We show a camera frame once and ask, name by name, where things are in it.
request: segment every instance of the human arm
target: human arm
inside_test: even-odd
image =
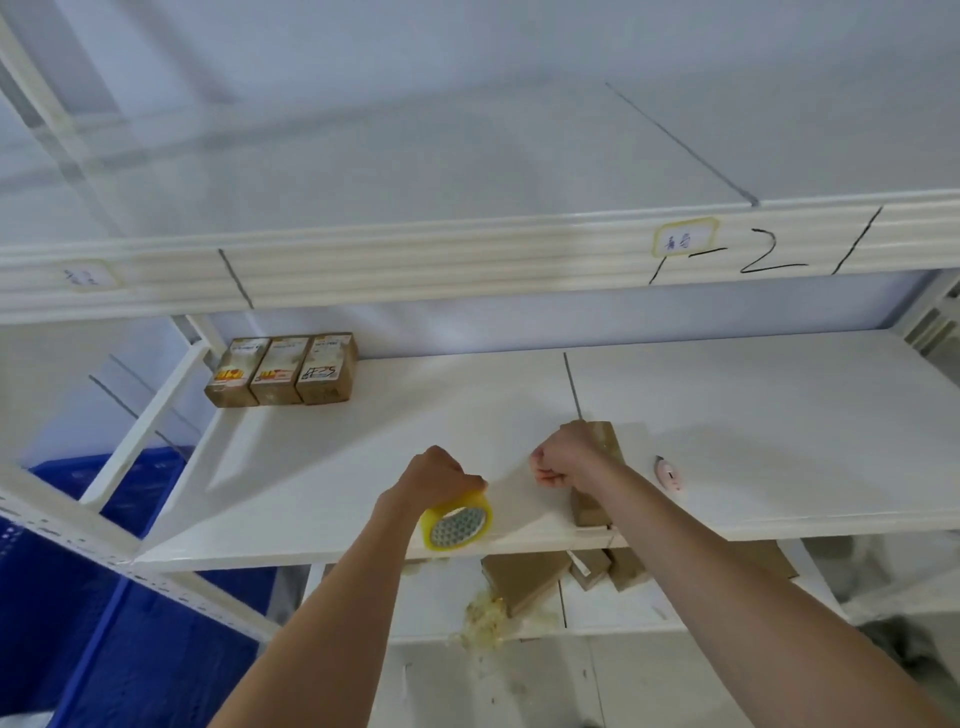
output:
[[[950,726],[859,632],[609,457],[583,422],[554,433],[531,467],[541,484],[603,505],[758,728]]]
[[[407,546],[427,508],[485,487],[445,450],[417,455],[337,566],[281,629],[210,728],[362,728],[370,719]]]

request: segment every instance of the forearm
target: forearm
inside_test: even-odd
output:
[[[610,460],[595,495],[757,726],[946,726],[892,661]]]
[[[366,726],[419,513],[380,497],[337,567],[251,667],[211,728]]]

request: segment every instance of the human hand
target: human hand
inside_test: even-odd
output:
[[[561,425],[560,429],[530,455],[530,470],[540,485],[558,488],[571,485],[591,493],[592,473],[598,463],[610,459],[583,420]]]
[[[428,508],[486,487],[480,475],[465,474],[449,452],[434,445],[414,455],[400,480],[384,495],[391,497],[395,507],[419,518]]]

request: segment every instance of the small cardboard box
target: small cardboard box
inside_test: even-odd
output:
[[[640,561],[632,548],[608,548],[607,555],[612,561],[610,580],[618,592],[642,584],[650,578],[646,565]]]
[[[588,592],[596,586],[611,567],[610,557],[602,548],[593,548],[589,551],[568,551],[570,557],[570,573],[576,579],[580,588]]]
[[[357,342],[352,333],[314,336],[297,378],[297,392],[303,403],[330,404],[349,400],[357,356]]]
[[[783,555],[776,541],[731,541],[731,546],[774,576],[784,579],[798,576],[797,570]]]
[[[297,377],[306,357],[309,336],[278,336],[270,340],[250,385],[260,404],[300,404]]]
[[[587,425],[600,447],[622,463],[623,452],[620,451],[620,443],[616,439],[613,425],[607,422],[592,422]],[[570,509],[573,511],[573,522],[577,525],[611,525],[613,523],[596,498],[581,493],[576,488],[570,489]]]
[[[204,388],[207,398],[218,407],[256,407],[250,382],[269,345],[268,338],[233,339]]]
[[[570,557],[566,551],[500,553],[484,556],[480,566],[512,619],[550,591],[570,568]]]

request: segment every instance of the paper label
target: paper label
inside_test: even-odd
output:
[[[654,232],[654,257],[690,255],[713,247],[720,221],[715,217],[698,217],[679,223],[661,225]]]
[[[253,378],[254,384],[293,381],[309,336],[274,339]]]
[[[227,362],[213,376],[222,387],[242,387],[253,375],[253,367],[270,339],[238,339],[230,344]]]
[[[105,260],[70,260],[60,266],[67,287],[77,293],[115,291],[123,288],[123,281]]]
[[[334,381],[344,366],[344,345],[349,335],[325,336],[315,339],[303,362],[298,381]]]

